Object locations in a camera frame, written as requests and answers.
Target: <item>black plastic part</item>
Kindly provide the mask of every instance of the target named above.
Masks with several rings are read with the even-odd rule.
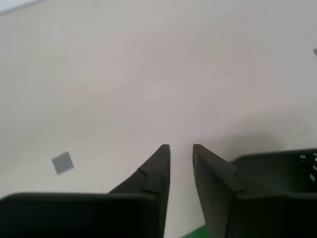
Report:
[[[0,237],[162,238],[170,151],[162,145],[109,194],[15,194],[0,201]]]
[[[210,237],[316,237],[314,153],[250,155],[232,164],[194,145],[196,187]]]

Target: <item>white surface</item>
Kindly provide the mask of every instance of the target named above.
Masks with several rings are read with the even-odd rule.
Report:
[[[0,17],[0,195],[107,192],[161,144],[165,237],[204,224],[192,145],[317,145],[317,1],[52,0]],[[56,175],[69,151],[75,169]]]
[[[36,1],[39,0],[0,0],[0,13],[7,12]]]

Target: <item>gray object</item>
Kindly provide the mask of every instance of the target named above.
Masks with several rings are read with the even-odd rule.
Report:
[[[53,158],[52,162],[58,175],[74,167],[68,152]]]

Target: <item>green edge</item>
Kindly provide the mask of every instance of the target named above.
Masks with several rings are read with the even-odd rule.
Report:
[[[185,235],[183,238],[208,238],[208,230],[206,226],[200,227],[197,230]]]

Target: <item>gray square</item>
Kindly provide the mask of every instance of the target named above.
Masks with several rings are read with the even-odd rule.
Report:
[[[53,158],[52,162],[58,175],[74,167],[68,152]]]

